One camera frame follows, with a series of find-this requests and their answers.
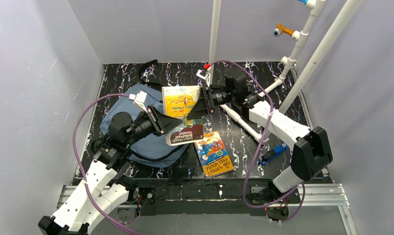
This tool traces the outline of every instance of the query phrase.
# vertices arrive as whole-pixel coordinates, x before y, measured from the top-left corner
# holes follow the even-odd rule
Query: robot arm
[[[202,77],[205,73],[199,70],[197,75]],[[332,162],[328,136],[323,128],[316,127],[311,130],[280,112],[270,113],[268,102],[256,93],[248,91],[247,76],[241,70],[229,68],[225,76],[225,87],[207,85],[201,89],[200,100],[187,118],[193,119],[213,113],[213,108],[223,101],[231,102],[234,109],[231,115],[242,116],[262,126],[265,126],[268,117],[272,116],[268,131],[292,150],[292,161],[288,168],[268,184],[264,199],[278,199],[300,182],[311,180]]]
[[[108,134],[92,144],[96,154],[86,173],[87,182],[82,181],[52,216],[44,216],[39,221],[41,232],[45,235],[89,234],[104,216],[91,204],[84,184],[88,183],[98,206],[106,213],[111,212],[132,197],[132,192],[137,188],[133,179],[122,176],[100,196],[129,159],[130,146],[150,134],[160,136],[181,123],[180,119],[161,114],[153,106],[143,109],[135,121],[128,113],[116,114]]]

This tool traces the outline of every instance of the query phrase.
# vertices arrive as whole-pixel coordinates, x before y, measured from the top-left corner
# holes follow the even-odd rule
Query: blue device
[[[287,145],[285,143],[278,145],[276,148],[269,150],[269,152],[265,153],[263,156],[259,158],[259,165],[266,165],[271,162],[277,156],[282,154],[287,149]]]

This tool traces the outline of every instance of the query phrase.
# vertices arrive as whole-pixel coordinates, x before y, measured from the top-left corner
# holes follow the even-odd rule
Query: blue backpack
[[[145,107],[153,105],[158,111],[163,113],[161,92],[143,84],[136,84],[125,92],[125,94],[138,94],[140,91],[148,93],[143,103]],[[135,120],[140,113],[140,109],[134,106],[133,101],[130,99],[120,97],[106,114],[100,125],[103,135],[109,132],[108,127],[112,121],[112,117],[119,112],[127,112],[132,116],[132,120]],[[166,144],[165,135],[158,137],[151,134],[131,145],[132,155],[129,157],[129,160],[153,167],[168,167],[185,152],[187,147],[188,144],[169,146]]]

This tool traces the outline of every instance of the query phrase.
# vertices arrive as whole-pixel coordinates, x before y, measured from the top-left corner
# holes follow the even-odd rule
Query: book cover
[[[204,134],[204,138],[195,143],[195,148],[206,177],[214,177],[234,169],[218,131]]]
[[[202,140],[204,133],[202,118],[186,119],[199,95],[199,86],[162,87],[164,113],[183,121],[182,125],[175,127],[165,135],[168,145],[175,146]]]

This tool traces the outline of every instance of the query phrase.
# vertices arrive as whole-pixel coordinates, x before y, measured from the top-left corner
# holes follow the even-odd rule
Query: backpack strap
[[[169,152],[167,155],[162,156],[162,157],[160,157],[160,158],[156,158],[156,159],[150,159],[150,158],[144,157],[144,156],[142,156],[141,154],[138,154],[137,152],[135,152],[135,151],[133,151],[133,150],[131,150],[131,152],[132,152],[137,158],[140,158],[140,159],[142,159],[142,160],[146,160],[146,161],[155,163],[155,162],[161,162],[161,161],[163,161],[163,160],[169,158],[169,156],[171,156],[171,155],[172,155],[173,153],[175,153],[176,151],[180,150],[182,147],[183,147],[183,144],[180,144],[180,145],[178,145],[176,148],[174,148],[173,150],[171,150],[171,152]]]
[[[149,62],[144,63],[138,70],[138,77],[139,77],[139,81],[141,84],[147,85],[148,87],[151,87],[152,89],[160,92],[162,90],[162,85],[160,83],[147,82],[142,79],[142,74],[146,71],[146,69],[151,67],[152,65],[156,65],[157,63],[158,63],[158,60],[153,60],[153,61],[149,61]]]

